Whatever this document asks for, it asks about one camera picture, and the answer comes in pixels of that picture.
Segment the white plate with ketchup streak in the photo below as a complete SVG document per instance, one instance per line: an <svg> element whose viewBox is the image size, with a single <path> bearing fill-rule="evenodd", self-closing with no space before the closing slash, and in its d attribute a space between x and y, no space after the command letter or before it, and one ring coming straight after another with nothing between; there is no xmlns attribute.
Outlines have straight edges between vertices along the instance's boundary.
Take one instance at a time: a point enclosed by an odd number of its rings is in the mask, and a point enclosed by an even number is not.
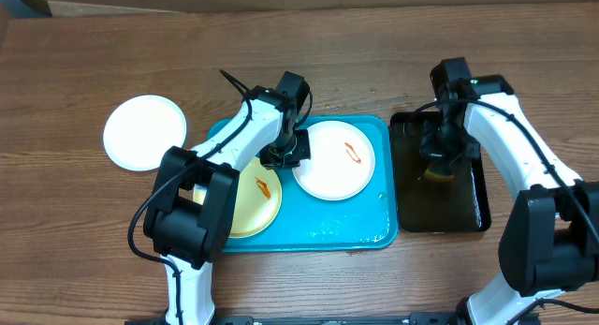
<svg viewBox="0 0 599 325"><path fill-rule="evenodd" d="M311 156L293 169L304 191L334 201L352 198L367 186L376 156L361 130L342 121L322 121L309 126L307 132Z"/></svg>

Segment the white plate with small stains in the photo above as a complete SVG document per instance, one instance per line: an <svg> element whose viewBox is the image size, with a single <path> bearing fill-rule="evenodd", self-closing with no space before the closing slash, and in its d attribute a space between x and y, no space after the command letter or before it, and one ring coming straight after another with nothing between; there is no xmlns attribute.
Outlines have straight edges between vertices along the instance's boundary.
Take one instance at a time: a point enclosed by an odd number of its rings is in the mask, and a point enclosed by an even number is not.
<svg viewBox="0 0 599 325"><path fill-rule="evenodd" d="M154 170L169 148L183 146L186 132L185 116L173 101L158 95L135 96L108 118L103 146L110 160L125 170Z"/></svg>

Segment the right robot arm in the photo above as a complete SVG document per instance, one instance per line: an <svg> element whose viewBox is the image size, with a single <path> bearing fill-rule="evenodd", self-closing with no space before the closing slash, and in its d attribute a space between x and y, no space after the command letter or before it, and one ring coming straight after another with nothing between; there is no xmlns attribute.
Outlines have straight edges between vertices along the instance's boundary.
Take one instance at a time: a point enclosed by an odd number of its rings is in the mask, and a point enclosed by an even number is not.
<svg viewBox="0 0 599 325"><path fill-rule="evenodd" d="M475 77L465 59L451 58L430 79L440 119L423 128L427 175L446 179L451 162L486 151L515 200L499 243L500 271L462 299L448 323L537 324L534 309L547 304L593 313L560 297L598 279L598 184L550 150L503 76Z"/></svg>

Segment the green and yellow sponge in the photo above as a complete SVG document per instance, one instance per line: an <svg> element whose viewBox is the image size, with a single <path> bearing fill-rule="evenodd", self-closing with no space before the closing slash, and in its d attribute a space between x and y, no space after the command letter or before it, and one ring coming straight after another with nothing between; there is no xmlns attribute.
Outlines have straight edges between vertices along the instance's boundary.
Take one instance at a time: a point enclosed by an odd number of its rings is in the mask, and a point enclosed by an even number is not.
<svg viewBox="0 0 599 325"><path fill-rule="evenodd" d="M431 162L424 172L424 177L434 182L452 182L455 174L448 165L443 163Z"/></svg>

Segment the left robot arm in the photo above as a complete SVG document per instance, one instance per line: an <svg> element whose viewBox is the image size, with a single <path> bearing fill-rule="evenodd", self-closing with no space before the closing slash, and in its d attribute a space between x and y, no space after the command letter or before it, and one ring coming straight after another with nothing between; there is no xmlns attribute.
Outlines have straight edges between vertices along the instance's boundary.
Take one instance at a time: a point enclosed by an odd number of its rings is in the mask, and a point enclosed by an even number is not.
<svg viewBox="0 0 599 325"><path fill-rule="evenodd" d="M161 159L151 195L134 213L127 242L138 257L164 265L168 309L156 324L212 324L212 265L232 228L241 172L257 157L268 170L293 169L310 156L302 109L308 82L285 72L275 88L248 88L238 114L191 150L173 146Z"/></svg>

